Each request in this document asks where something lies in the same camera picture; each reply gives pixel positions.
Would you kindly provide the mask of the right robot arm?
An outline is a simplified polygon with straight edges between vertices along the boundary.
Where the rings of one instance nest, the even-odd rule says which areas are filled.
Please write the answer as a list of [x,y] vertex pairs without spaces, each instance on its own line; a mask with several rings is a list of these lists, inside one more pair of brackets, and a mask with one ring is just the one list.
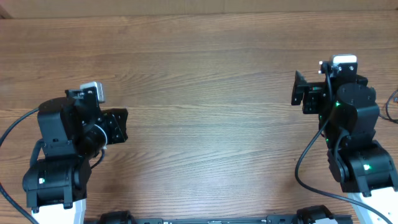
[[[355,205],[365,222],[396,223],[397,218],[381,210],[397,208],[397,169],[390,154],[374,140],[380,113],[376,92],[357,68],[356,62],[322,62],[319,72],[325,81],[312,83],[295,72],[291,104],[318,116],[318,132],[299,157],[295,178],[309,191]],[[300,165],[319,136],[325,138],[329,170],[344,197],[311,187],[299,177]]]

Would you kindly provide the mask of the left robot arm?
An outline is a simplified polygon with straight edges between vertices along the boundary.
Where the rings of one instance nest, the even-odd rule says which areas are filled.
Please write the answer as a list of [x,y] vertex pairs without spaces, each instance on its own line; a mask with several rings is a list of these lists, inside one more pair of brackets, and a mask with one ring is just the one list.
[[128,139],[128,111],[101,110],[94,87],[66,90],[39,106],[41,139],[22,180],[27,207],[39,223],[83,223],[90,160]]

